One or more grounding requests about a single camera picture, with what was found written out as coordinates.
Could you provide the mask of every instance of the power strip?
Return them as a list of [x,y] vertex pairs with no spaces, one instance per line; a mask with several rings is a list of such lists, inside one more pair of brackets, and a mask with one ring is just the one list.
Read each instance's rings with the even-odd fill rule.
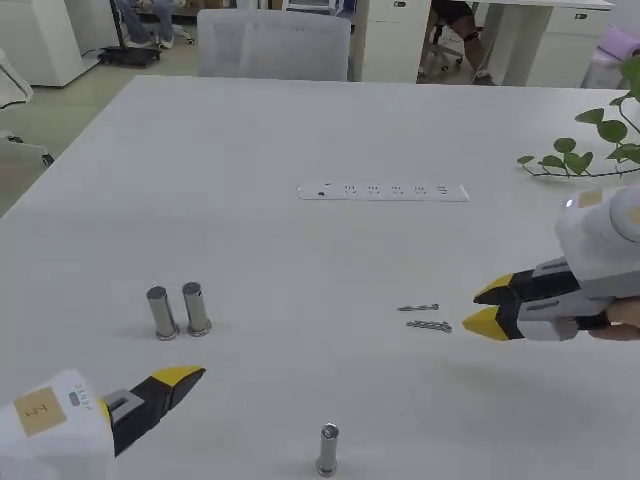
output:
[[368,200],[409,202],[468,202],[462,185],[429,186],[423,183],[324,183],[298,185],[302,200]]

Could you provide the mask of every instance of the shoe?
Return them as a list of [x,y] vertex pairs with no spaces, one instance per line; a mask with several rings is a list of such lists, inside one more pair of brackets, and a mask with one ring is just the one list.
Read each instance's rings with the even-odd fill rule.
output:
[[165,50],[171,50],[173,48],[173,38],[168,42],[166,40],[160,39],[160,47]]
[[148,40],[144,43],[132,42],[131,40],[127,40],[127,47],[129,48],[151,48],[155,47],[156,43],[153,40]]
[[495,87],[496,84],[493,83],[493,78],[488,73],[476,75],[476,78],[473,79],[471,85],[483,85],[485,87]]

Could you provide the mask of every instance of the label sticker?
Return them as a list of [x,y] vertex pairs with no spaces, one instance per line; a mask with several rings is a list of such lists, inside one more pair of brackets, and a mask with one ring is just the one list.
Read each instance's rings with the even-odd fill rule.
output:
[[602,203],[602,190],[582,192],[578,199],[578,208],[593,207]]
[[640,225],[640,207],[635,207],[627,210],[627,215],[632,223]]
[[27,437],[49,430],[67,421],[51,387],[29,393],[13,402]]

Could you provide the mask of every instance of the metal cylinder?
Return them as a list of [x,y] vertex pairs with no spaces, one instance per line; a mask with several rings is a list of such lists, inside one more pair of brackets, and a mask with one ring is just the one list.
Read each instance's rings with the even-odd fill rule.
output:
[[197,282],[189,282],[182,287],[184,304],[189,315],[187,331],[193,337],[202,337],[211,331],[211,321],[204,308],[202,288]]
[[156,337],[158,340],[173,340],[180,329],[173,320],[167,291],[163,287],[153,287],[147,292],[147,300],[151,307],[153,319],[156,322]]
[[321,477],[332,477],[338,468],[338,434],[340,431],[333,423],[327,423],[320,432],[320,456],[316,469]]

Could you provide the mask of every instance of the jeans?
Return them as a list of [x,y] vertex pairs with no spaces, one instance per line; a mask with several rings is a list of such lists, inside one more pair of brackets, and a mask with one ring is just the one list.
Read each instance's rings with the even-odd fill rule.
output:
[[[131,41],[135,43],[145,43],[149,41],[149,34],[142,25],[140,17],[133,9],[133,5],[136,0],[115,0],[118,9],[122,12],[124,23],[127,25]],[[159,35],[165,42],[170,42],[173,39],[173,12],[175,6],[173,0],[154,0],[153,1],[153,13],[160,20]]]

